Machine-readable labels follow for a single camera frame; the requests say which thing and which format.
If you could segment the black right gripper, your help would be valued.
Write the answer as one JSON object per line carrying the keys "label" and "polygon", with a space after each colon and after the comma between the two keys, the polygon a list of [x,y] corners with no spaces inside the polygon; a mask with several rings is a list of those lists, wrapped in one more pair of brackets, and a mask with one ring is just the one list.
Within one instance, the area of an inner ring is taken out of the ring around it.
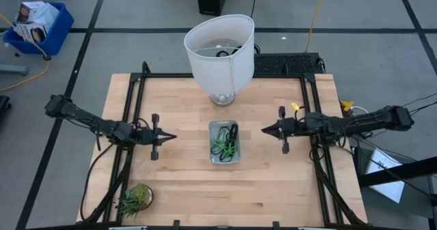
{"label": "black right gripper", "polygon": [[290,144],[287,141],[289,136],[294,136],[299,130],[298,121],[293,118],[285,117],[285,107],[279,107],[279,119],[272,125],[262,128],[264,134],[269,134],[282,141],[282,153],[290,152]]}

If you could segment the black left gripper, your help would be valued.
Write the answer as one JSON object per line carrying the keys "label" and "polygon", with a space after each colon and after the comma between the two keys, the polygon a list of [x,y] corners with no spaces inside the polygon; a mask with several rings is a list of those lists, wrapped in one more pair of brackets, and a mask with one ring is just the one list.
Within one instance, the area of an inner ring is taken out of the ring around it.
{"label": "black left gripper", "polygon": [[140,145],[152,145],[151,160],[158,160],[158,144],[162,145],[164,142],[170,141],[176,138],[176,135],[158,129],[159,115],[152,114],[152,128],[137,127],[137,143]]}

